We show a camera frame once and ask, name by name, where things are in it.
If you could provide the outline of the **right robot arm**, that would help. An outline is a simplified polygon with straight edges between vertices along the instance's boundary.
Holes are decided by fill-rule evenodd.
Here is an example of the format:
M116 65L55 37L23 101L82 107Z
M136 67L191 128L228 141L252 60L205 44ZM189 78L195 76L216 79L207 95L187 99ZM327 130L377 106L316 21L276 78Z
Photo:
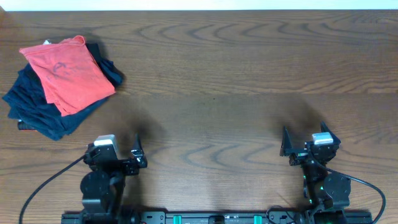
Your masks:
M307 219L316 213L335 212L349 205L351 181L335 171L328 171L326 164L335 156L341 141L324 122L320 132L312 135L312 140L304 147L293 147L289 132L283 128L280 155L289 158L290 166L300 166L303 171L303 191L312 208L305 212Z

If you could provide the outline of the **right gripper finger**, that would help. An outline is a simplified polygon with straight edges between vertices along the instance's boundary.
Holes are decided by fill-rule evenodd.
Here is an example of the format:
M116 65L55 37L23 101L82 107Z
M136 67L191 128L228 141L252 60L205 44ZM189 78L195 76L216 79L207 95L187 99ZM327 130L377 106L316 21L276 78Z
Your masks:
M329 127L326 125L326 123L324 121L322 121L320 123L320 129L323 133L328 132L331 136L331 138L333 139L333 144L334 145L340 145L341 141L338 137L336 137L336 135L329 129Z
M284 126L283 127L283 132L282 132L282 143L280 147L280 156L290 156L292 153L292 142L290 140L289 132L287 128Z

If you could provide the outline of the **red printed t-shirt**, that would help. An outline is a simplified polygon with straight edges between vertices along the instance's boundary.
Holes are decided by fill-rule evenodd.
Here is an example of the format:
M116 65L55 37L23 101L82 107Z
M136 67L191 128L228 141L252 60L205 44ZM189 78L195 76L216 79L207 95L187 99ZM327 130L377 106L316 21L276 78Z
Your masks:
M81 35L19 52L39 77L47 103L53 103L62 116L76 114L116 92Z

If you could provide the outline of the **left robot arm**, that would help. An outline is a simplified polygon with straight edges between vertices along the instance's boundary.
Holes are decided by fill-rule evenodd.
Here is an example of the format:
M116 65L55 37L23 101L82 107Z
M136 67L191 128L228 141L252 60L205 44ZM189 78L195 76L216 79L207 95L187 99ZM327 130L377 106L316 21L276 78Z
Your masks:
M138 175L147 167L141 140L136 136L132 156L118 159L118 144L113 134L98 136L88 145L83 162L91 172L80 184L84 211L94 220L118 220L127 176Z

